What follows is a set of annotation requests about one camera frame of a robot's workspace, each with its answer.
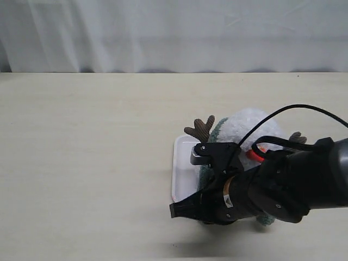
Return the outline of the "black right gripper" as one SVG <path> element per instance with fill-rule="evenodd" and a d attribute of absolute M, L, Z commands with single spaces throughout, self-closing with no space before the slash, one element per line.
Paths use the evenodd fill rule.
<path fill-rule="evenodd" d="M 212 177 L 189 197 L 169 205 L 171 218 L 200 219 L 203 223 L 230 225 L 240 219 L 270 216 L 298 223 L 309 214 L 305 183 L 307 152 L 275 152 L 259 166 L 246 169 L 234 158 L 199 156 Z"/>

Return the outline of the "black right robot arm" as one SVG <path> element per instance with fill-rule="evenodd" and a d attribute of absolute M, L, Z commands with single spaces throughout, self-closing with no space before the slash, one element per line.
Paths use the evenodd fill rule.
<path fill-rule="evenodd" d="M 191 163 L 208 165 L 214 175 L 204 188 L 172 203 L 171 216 L 216 225 L 261 215 L 298 223 L 312 209 L 347 206 L 347 140 L 307 145 L 262 136 L 252 150 L 262 163 L 245 170 L 238 144 L 195 145 Z"/>

